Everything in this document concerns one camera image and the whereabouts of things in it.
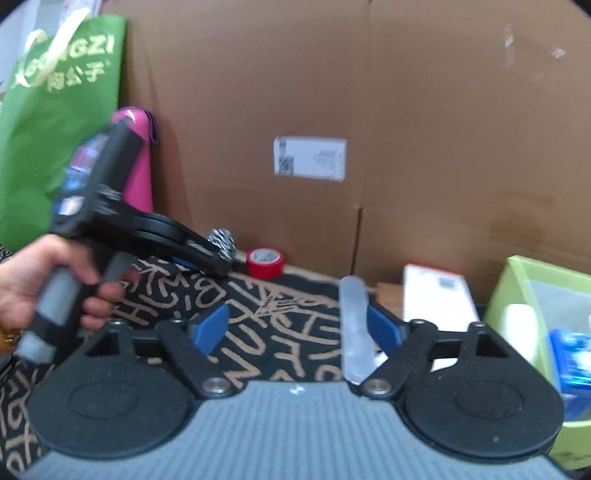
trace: blue package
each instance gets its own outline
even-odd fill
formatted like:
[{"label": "blue package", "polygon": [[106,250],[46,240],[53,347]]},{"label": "blue package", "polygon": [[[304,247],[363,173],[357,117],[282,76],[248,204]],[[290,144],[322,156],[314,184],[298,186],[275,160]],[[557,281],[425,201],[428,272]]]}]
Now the blue package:
[{"label": "blue package", "polygon": [[591,335],[555,329],[550,332],[550,343],[565,419],[580,420],[591,410]]}]

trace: red tape roll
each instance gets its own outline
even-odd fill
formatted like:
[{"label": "red tape roll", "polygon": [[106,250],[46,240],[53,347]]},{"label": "red tape roll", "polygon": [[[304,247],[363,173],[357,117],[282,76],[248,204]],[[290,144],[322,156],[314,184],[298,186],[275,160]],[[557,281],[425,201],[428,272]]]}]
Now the red tape roll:
[{"label": "red tape roll", "polygon": [[255,248],[246,255],[246,271],[259,280],[269,280],[283,275],[285,257],[272,248]]}]

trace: round suction pad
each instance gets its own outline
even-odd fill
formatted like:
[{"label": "round suction pad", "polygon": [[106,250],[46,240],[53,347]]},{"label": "round suction pad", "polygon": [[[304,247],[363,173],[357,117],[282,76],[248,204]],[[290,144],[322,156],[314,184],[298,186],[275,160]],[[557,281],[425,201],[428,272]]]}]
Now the round suction pad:
[{"label": "round suction pad", "polygon": [[561,427],[560,397],[533,369],[524,375],[499,365],[489,375],[470,364],[431,372],[408,393],[408,418],[460,456],[504,460],[546,450]]},{"label": "round suction pad", "polygon": [[49,448],[119,459],[164,443],[184,423],[189,394],[171,375],[117,357],[86,360],[84,372],[42,383],[29,400],[31,424]]}]

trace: barcode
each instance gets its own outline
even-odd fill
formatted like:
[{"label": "barcode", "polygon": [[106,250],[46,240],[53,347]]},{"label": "barcode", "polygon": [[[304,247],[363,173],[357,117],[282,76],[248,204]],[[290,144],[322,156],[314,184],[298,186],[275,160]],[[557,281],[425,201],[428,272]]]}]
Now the barcode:
[{"label": "barcode", "polygon": [[454,278],[439,277],[439,286],[446,290],[455,290],[456,280]]},{"label": "barcode", "polygon": [[294,157],[289,155],[286,157],[279,157],[279,175],[293,175],[294,174]]}]

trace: gray textured platform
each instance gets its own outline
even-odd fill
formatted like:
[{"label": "gray textured platform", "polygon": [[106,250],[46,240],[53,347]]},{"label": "gray textured platform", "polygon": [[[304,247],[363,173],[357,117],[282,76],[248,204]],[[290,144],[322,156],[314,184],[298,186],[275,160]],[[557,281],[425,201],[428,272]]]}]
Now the gray textured platform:
[{"label": "gray textured platform", "polygon": [[544,457],[480,465],[426,446],[386,402],[345,383],[250,382],[205,402],[175,439],[128,460],[52,452],[25,480],[564,480]]}]

